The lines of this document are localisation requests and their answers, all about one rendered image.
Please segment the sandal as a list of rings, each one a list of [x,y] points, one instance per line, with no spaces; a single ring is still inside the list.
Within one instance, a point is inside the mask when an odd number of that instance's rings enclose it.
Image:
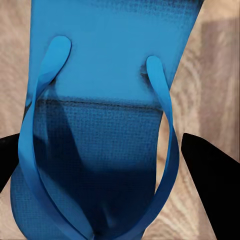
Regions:
[[[170,89],[204,0],[31,0],[11,175],[27,240],[141,240],[179,170]],[[169,123],[156,190],[163,113]]]

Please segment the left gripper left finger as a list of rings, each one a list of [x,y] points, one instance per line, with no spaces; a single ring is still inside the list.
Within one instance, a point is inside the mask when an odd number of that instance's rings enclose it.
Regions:
[[[20,133],[0,138],[0,193],[19,164]]]

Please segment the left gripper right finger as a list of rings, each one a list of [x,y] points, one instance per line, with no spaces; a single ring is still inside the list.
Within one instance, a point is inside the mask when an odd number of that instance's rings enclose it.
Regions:
[[[240,163],[189,133],[181,152],[217,240],[240,240]]]

